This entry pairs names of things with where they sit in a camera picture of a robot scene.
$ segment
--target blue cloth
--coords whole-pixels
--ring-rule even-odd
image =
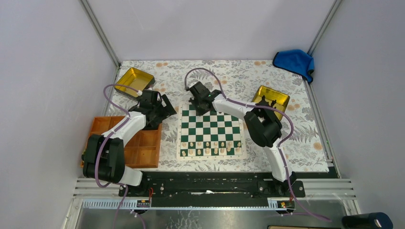
[[[311,74],[314,72],[314,58],[302,50],[277,52],[273,58],[273,65],[305,77],[308,83],[313,80]]]

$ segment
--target chessboard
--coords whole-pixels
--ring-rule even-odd
[[[179,106],[178,160],[245,159],[243,122],[229,114],[210,111],[197,116],[193,105]]]

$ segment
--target gold tray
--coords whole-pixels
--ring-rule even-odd
[[[275,109],[285,112],[287,109],[288,102],[290,101],[290,96],[266,86],[260,86],[257,90],[252,102],[258,103],[262,100],[263,95],[266,101],[271,104],[273,100],[276,100],[276,104],[273,106]],[[283,117],[280,113],[274,112],[279,120]]]
[[[137,90],[143,90],[155,83],[155,78],[153,75],[143,72],[136,68],[130,68],[128,71],[122,76],[121,79],[117,82],[117,84],[123,84],[126,86],[130,86]],[[115,86],[117,92],[127,95],[131,98],[137,99],[138,95],[135,91],[128,89],[123,86]]]

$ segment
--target white wall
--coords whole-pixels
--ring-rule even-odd
[[[115,68],[78,0],[0,6],[0,228],[60,228]]]
[[[333,0],[90,0],[120,61],[267,60],[308,50]]]
[[[405,228],[405,2],[345,1],[315,50],[313,87],[363,212]]]

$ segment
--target orange divided tray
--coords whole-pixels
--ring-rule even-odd
[[[95,117],[89,137],[93,134],[103,134],[123,118],[124,116]],[[157,168],[159,165],[161,134],[162,124],[159,125],[157,130],[141,130],[136,133],[124,147],[125,165],[131,168]]]

